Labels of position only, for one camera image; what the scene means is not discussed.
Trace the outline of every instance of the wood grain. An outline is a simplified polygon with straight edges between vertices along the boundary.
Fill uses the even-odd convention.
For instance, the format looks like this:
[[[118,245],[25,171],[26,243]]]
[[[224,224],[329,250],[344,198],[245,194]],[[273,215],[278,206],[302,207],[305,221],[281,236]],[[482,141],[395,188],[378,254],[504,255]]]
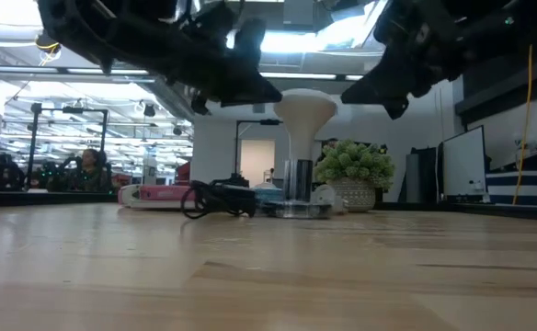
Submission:
[[[0,330],[537,330],[537,221],[0,209]]]

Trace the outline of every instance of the black metal frame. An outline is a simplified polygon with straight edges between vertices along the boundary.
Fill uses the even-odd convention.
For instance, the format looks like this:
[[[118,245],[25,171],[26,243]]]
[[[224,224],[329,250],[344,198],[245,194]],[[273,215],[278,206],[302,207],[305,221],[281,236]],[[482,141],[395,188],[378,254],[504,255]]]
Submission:
[[[238,173],[238,148],[240,147],[240,124],[258,123],[260,125],[277,126],[282,124],[280,120],[237,120],[235,122],[235,142],[234,142],[234,173]]]
[[[26,186],[31,187],[31,174],[33,173],[33,155],[36,153],[36,138],[38,136],[38,119],[42,111],[61,111],[64,114],[82,114],[84,112],[100,112],[103,114],[102,131],[101,131],[101,148],[100,152],[105,152],[105,134],[107,132],[107,121],[109,118],[109,111],[106,109],[87,109],[87,108],[43,108],[41,103],[35,103],[31,105],[31,112],[33,112],[33,123],[31,124],[31,143],[29,147],[29,164],[28,164],[28,178],[26,179]]]

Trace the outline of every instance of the doorway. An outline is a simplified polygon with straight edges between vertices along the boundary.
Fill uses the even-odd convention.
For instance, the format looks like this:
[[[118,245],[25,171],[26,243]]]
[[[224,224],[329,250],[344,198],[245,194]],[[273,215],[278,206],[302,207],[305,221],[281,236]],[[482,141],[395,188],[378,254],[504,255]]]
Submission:
[[[275,167],[275,141],[242,140],[240,146],[240,174],[251,188],[264,183],[267,172]]]

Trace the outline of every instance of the striped box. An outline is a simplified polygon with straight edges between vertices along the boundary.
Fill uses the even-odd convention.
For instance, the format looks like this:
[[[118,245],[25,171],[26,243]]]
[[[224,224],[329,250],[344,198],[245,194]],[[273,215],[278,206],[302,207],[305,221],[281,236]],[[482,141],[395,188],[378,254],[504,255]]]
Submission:
[[[511,204],[518,184],[518,172],[487,174],[486,184],[491,202]],[[522,171],[518,204],[537,206],[537,171]]]

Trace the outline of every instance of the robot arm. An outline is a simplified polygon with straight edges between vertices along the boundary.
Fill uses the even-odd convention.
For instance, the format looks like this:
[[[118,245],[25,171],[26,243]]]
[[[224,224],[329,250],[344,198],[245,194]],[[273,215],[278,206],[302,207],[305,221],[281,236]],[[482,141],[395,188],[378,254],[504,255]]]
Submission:
[[[224,1],[193,15],[192,0],[37,1],[51,38],[104,73],[119,60],[196,88],[196,111],[205,112],[197,109],[207,99],[222,106],[281,100],[257,71],[264,22],[244,22],[228,49],[239,15]],[[475,63],[536,45],[537,0],[388,0],[373,35],[386,46],[383,57],[342,102],[383,105],[395,120],[409,94],[422,97]]]
[[[223,106],[278,102],[281,94],[257,71],[265,24],[247,20],[226,39],[238,14],[224,1],[191,15],[192,0],[38,0],[44,28],[105,74],[122,61],[195,87],[195,98]]]
[[[383,57],[341,99],[383,105],[395,120],[408,94],[423,97],[475,63],[536,44],[537,0],[393,0],[373,34]]]

